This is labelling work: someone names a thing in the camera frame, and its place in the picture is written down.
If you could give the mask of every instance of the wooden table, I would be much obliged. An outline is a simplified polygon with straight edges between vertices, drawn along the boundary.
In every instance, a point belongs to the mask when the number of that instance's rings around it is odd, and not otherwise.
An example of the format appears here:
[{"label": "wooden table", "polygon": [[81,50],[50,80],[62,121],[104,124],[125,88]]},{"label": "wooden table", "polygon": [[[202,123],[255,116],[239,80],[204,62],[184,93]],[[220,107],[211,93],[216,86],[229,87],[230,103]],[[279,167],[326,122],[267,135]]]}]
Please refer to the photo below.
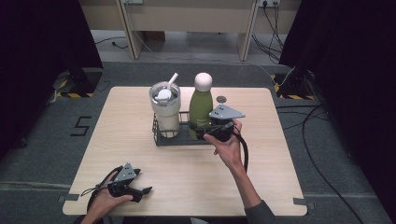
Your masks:
[{"label": "wooden table", "polygon": [[[181,88],[181,110],[188,110],[194,88]],[[276,216],[303,216],[297,175],[271,93],[264,88],[212,88],[226,105],[247,116],[242,136],[249,150],[248,175]],[[244,216],[233,177],[210,145],[156,147],[151,130],[149,87],[115,87],[107,97],[70,194],[94,187],[115,167],[130,162],[142,173],[131,187],[153,187],[140,203],[125,203],[112,216]],[[67,201],[64,213],[86,213],[90,195]]]}]

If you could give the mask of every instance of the wire basket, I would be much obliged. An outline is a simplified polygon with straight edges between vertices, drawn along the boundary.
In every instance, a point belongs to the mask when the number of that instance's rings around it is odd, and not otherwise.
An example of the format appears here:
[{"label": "wire basket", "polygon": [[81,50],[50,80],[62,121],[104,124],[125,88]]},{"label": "wire basket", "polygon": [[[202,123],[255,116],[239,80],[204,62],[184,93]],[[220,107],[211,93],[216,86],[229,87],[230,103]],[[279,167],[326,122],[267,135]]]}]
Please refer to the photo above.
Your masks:
[{"label": "wire basket", "polygon": [[154,133],[154,141],[157,147],[164,146],[193,146],[208,145],[205,140],[195,140],[189,134],[189,111],[180,111],[179,113],[179,130],[160,131],[157,116],[154,113],[152,121],[152,131]]}]

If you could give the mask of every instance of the sleeve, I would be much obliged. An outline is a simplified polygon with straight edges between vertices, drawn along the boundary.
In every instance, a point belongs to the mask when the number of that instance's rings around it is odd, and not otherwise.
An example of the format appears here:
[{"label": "sleeve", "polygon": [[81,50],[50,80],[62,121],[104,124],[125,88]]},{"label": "sleeve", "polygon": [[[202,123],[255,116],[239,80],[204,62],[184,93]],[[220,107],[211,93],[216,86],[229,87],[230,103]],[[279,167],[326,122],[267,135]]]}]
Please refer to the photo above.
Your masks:
[{"label": "sleeve", "polygon": [[276,223],[275,215],[265,201],[262,201],[254,207],[245,209],[245,213],[247,215],[248,224]]}]

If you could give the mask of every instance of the power strip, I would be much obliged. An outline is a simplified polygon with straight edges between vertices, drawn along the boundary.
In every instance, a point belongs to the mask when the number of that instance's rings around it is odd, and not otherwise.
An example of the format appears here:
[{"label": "power strip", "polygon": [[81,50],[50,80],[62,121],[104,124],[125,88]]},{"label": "power strip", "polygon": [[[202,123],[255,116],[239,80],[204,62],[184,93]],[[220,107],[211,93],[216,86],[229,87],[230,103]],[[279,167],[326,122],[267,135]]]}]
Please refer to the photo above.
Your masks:
[{"label": "power strip", "polygon": [[280,0],[260,0],[259,7],[262,7],[264,1],[267,1],[267,7],[275,7],[275,3],[277,3],[278,6],[280,5]]}]

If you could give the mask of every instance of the white bottle cap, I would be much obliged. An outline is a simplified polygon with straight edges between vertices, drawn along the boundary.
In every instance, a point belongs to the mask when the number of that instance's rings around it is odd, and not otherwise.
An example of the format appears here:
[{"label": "white bottle cap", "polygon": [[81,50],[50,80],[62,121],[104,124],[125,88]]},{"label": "white bottle cap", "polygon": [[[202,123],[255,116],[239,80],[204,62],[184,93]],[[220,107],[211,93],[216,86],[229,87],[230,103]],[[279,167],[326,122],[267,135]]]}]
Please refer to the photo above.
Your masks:
[{"label": "white bottle cap", "polygon": [[210,91],[212,88],[212,76],[208,73],[200,73],[195,77],[195,89],[198,91]]}]

